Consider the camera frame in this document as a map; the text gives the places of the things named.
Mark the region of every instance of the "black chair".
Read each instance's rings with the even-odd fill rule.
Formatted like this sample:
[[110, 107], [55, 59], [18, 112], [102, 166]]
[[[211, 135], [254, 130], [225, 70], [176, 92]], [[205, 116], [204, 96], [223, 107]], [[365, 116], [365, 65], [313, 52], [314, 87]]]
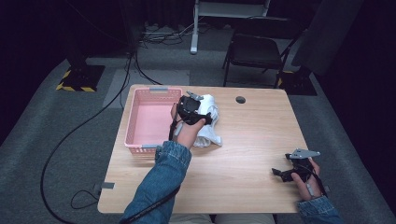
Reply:
[[[223, 87], [226, 86], [230, 63], [238, 66], [257, 67], [277, 70], [277, 88], [279, 77], [283, 73], [291, 46], [298, 40], [305, 26], [286, 18], [252, 17], [242, 19], [235, 27], [222, 68], [225, 67]], [[286, 48], [280, 52], [275, 39], [289, 40]]]

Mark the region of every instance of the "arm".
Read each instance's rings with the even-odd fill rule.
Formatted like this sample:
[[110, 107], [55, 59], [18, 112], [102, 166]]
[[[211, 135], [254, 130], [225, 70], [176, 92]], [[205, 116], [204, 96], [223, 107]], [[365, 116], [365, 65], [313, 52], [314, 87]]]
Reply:
[[[171, 114], [175, 113], [176, 106], [174, 105]], [[194, 125], [184, 123], [177, 140], [166, 141], [162, 147], [157, 148], [155, 164], [137, 188], [120, 223], [169, 195], [180, 186], [190, 165], [190, 148], [204, 124], [204, 119]], [[174, 204], [175, 198], [172, 198], [134, 223], [167, 223], [172, 215]]]
[[[319, 166], [314, 161], [310, 161], [318, 175]], [[322, 195], [318, 182], [313, 176], [310, 176], [306, 183], [295, 173], [291, 174], [291, 177], [303, 198], [303, 201], [297, 205], [304, 223], [344, 223], [330, 200]], [[308, 190], [307, 184], [311, 187], [311, 192]]]

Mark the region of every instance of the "blue denim jacket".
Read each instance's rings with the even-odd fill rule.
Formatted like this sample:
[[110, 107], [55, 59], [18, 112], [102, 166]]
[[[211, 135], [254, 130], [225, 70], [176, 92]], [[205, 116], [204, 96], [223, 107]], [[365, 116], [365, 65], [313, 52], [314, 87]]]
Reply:
[[[155, 165], [137, 188], [134, 199], [125, 209], [120, 221], [131, 217], [174, 191], [184, 180], [190, 165], [191, 153], [182, 145], [166, 141], [157, 147]], [[152, 210], [134, 223], [168, 223], [175, 198]], [[305, 223], [343, 223], [327, 197], [298, 203]]]

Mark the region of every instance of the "pink plastic basket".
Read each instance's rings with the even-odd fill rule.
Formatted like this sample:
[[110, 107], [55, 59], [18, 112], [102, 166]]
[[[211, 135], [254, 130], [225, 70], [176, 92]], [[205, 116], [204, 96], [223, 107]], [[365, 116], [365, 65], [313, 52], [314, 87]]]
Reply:
[[151, 154], [168, 140], [172, 123], [170, 111], [178, 103], [182, 89], [137, 88], [134, 90], [126, 129], [125, 146], [132, 154]]

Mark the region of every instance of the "hand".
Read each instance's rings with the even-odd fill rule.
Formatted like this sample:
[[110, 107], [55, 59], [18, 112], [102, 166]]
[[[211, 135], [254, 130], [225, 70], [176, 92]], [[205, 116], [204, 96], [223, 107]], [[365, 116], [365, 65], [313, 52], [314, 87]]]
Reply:
[[[177, 104], [174, 104], [171, 110], [172, 118], [177, 113]], [[187, 123], [183, 123], [183, 127], [181, 128], [180, 133], [177, 136], [176, 142], [190, 149], [197, 138], [198, 132], [204, 127], [205, 119], [200, 119], [193, 125], [188, 125]]]
[[[315, 173], [317, 175], [319, 175], [319, 170], [320, 170], [319, 166], [312, 159], [309, 159], [309, 161], [311, 162], [312, 166], [314, 167]], [[296, 183], [297, 188], [300, 192], [300, 196], [303, 198], [304, 201], [316, 199], [322, 195], [322, 192], [320, 190], [318, 182], [314, 176], [311, 175], [309, 177], [309, 179], [306, 181], [306, 183], [308, 183], [311, 186], [314, 196], [312, 196], [309, 193], [306, 183], [300, 178], [299, 175], [297, 175], [296, 173], [292, 173], [291, 177], [293, 178], [294, 182]]]

